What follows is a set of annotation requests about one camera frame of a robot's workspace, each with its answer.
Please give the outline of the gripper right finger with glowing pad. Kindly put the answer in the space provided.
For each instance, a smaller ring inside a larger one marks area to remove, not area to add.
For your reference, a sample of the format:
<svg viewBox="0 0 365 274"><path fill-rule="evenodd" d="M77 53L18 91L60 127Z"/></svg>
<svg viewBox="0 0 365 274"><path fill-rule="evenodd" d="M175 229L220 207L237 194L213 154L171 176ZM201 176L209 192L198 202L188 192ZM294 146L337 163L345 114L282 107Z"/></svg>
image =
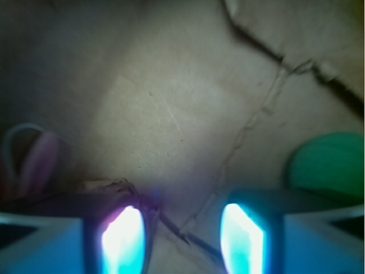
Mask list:
<svg viewBox="0 0 365 274"><path fill-rule="evenodd" d="M228 273L363 273L364 205L329 191L234 191L220 248Z"/></svg>

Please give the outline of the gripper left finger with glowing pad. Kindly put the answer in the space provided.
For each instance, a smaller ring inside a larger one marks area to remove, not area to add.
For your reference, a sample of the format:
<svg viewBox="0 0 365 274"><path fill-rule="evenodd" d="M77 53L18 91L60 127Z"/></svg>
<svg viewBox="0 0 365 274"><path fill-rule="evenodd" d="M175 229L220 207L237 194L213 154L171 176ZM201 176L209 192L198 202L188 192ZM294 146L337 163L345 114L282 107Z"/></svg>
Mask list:
<svg viewBox="0 0 365 274"><path fill-rule="evenodd" d="M35 195L1 205L2 273L142 273L146 245L130 195Z"/></svg>

